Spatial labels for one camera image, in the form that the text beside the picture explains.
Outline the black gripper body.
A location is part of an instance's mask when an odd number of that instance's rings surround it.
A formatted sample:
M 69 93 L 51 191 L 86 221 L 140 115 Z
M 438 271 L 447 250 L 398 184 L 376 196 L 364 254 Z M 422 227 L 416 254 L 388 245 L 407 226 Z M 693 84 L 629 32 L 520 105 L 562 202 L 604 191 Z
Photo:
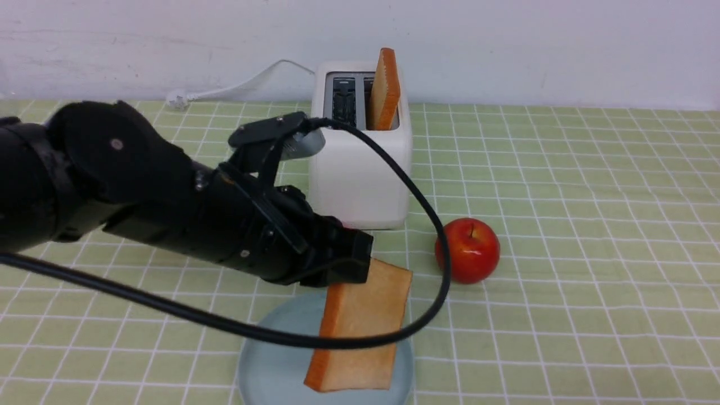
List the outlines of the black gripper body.
M 239 249 L 239 269 L 277 285 L 367 282 L 370 234 L 314 213 L 293 187 L 243 184 L 238 189 L 254 213 Z

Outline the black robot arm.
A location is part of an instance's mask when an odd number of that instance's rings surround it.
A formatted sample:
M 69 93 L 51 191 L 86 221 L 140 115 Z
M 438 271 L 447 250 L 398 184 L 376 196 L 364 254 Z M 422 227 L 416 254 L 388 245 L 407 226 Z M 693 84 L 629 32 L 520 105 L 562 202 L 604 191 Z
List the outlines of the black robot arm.
M 2 120 L 2 252 L 96 229 L 279 285 L 364 283 L 372 238 L 316 214 L 280 161 L 317 141 L 293 112 L 242 125 L 211 168 L 128 103 L 74 102 L 44 125 Z

